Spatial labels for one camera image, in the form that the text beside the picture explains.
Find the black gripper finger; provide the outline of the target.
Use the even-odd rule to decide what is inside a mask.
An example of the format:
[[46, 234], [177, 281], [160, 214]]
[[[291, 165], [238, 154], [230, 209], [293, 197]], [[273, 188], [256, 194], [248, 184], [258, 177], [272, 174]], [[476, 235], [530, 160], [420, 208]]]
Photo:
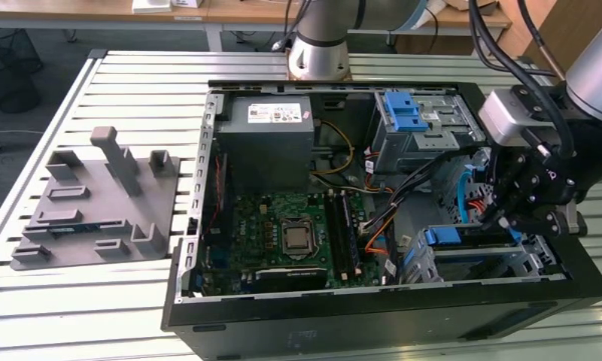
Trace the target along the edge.
[[534, 189], [540, 185], [540, 155], [531, 148], [492, 148], [487, 183], [492, 187], [480, 229], [542, 229]]
[[547, 210], [538, 209], [535, 215], [512, 214], [503, 220], [510, 229], [527, 235], [548, 238], [586, 236], [586, 222], [574, 205], [560, 205]]

